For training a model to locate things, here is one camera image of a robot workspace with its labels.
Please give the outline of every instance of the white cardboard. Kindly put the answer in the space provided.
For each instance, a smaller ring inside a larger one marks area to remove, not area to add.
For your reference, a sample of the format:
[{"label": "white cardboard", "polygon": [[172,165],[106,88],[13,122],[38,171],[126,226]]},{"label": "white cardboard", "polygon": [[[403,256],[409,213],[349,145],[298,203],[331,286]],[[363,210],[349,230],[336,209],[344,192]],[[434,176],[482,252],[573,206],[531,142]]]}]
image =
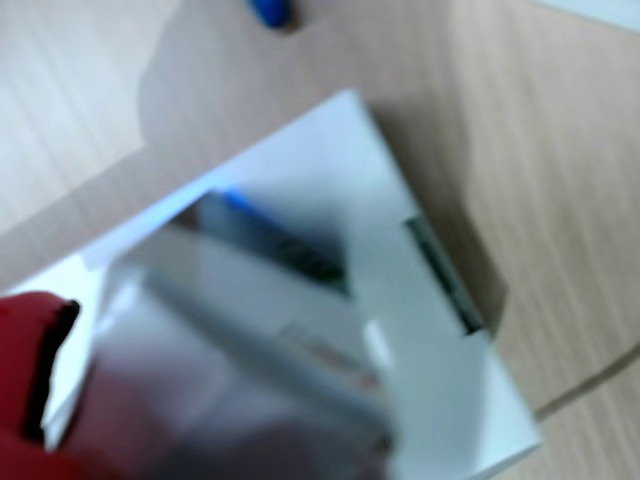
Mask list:
[{"label": "white cardboard", "polygon": [[[336,95],[90,244],[81,252],[80,282],[60,275],[66,268],[60,265],[77,262],[72,256],[49,271],[53,283],[45,274],[18,290],[53,285],[86,309],[99,301],[94,271],[205,192],[227,188],[240,189],[292,233],[344,258],[366,318],[363,330],[384,344],[378,363],[401,432],[395,478],[488,478],[538,445],[533,418],[489,337],[465,336],[404,227],[420,209],[354,92]],[[84,290],[75,290],[79,283]],[[67,376],[82,374],[83,368],[73,374],[68,368],[69,358],[84,358],[89,348],[75,340],[79,331],[84,327],[74,330],[56,365],[51,410],[64,401]]]}]

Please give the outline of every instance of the wooden table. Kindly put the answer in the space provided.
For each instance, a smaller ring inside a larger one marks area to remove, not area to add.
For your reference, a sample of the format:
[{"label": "wooden table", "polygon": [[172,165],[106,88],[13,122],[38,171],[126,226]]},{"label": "wooden table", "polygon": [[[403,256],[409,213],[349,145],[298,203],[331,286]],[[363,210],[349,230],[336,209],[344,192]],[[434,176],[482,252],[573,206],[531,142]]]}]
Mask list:
[{"label": "wooden table", "polygon": [[2,285],[356,87],[503,311],[548,433],[514,475],[636,478],[640,367],[562,399],[640,341],[640,37],[528,0],[297,3],[281,35],[242,1],[2,0]]}]

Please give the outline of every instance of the red object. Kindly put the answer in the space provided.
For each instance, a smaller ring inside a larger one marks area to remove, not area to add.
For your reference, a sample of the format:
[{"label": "red object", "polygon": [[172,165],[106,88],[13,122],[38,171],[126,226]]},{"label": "red object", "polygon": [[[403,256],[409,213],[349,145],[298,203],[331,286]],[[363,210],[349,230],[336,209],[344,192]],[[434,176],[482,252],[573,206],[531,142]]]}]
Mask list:
[{"label": "red object", "polygon": [[45,292],[0,299],[0,472],[11,480],[88,480],[95,470],[43,448],[40,421],[58,348],[80,311]]}]

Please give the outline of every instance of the dark slot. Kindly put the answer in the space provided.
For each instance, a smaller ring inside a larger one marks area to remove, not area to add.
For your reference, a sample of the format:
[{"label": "dark slot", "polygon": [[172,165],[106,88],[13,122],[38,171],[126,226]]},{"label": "dark slot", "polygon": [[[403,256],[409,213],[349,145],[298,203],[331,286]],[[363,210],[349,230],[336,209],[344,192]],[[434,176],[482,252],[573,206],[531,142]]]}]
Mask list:
[{"label": "dark slot", "polygon": [[430,239],[430,234],[424,225],[425,220],[416,217],[405,222],[411,237],[416,242],[418,249],[426,260],[426,263],[435,274],[449,301],[456,310],[456,314],[464,326],[467,335],[471,335],[482,329],[482,321],[469,311],[473,308],[471,300],[455,276],[453,266],[448,265],[448,259],[444,258],[445,252]]}]

